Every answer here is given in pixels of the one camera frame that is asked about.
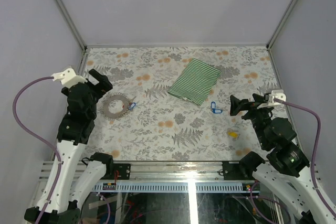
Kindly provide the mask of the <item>blue key tag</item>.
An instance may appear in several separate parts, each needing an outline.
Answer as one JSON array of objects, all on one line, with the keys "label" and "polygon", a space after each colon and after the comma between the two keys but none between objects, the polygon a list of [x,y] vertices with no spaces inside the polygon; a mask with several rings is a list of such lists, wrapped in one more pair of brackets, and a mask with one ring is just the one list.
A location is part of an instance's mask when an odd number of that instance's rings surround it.
[{"label": "blue key tag", "polygon": [[216,106],[216,103],[213,101],[211,102],[211,111],[214,113],[214,114],[221,114],[223,112],[222,109],[219,109],[217,106]]}]

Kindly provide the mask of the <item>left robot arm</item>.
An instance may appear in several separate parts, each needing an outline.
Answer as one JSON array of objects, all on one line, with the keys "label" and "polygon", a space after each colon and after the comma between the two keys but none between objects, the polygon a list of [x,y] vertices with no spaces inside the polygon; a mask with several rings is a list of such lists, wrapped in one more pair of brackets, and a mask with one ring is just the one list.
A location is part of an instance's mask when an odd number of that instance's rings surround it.
[{"label": "left robot arm", "polygon": [[61,92],[67,97],[68,106],[58,129],[56,158],[47,184],[37,205],[26,210],[27,222],[78,223],[82,205],[94,185],[114,175],[113,157],[94,153],[77,181],[73,179],[95,126],[97,103],[113,88],[107,76],[94,69],[89,70],[89,74],[96,79],[96,84],[77,75],[73,68],[51,76],[61,82]]}]

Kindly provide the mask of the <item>key with blue tag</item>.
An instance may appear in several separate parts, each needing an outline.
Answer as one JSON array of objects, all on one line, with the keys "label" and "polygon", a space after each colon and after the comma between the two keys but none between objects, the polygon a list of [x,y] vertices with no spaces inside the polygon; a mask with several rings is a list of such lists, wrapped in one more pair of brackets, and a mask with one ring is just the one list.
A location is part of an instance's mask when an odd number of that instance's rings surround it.
[{"label": "key with blue tag", "polygon": [[132,111],[135,106],[136,106],[136,102],[134,101],[136,97],[133,97],[132,99],[129,100],[129,106],[128,106],[128,110],[129,111]]}]

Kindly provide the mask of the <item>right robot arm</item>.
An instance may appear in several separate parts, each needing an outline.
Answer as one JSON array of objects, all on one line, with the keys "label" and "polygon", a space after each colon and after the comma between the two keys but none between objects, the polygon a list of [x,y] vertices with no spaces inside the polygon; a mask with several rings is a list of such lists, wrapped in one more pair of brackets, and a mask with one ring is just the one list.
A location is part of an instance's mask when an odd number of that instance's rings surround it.
[{"label": "right robot arm", "polygon": [[297,137],[287,118],[273,118],[274,107],[287,105],[312,114],[317,120],[313,155],[317,152],[321,132],[319,116],[302,106],[286,101],[282,90],[264,95],[253,94],[253,100],[230,96],[230,115],[244,111],[243,120],[250,120],[267,158],[251,151],[239,161],[240,175],[253,178],[271,190],[284,210],[300,223],[335,223],[335,204],[316,179],[315,158],[308,159],[293,142]]}]

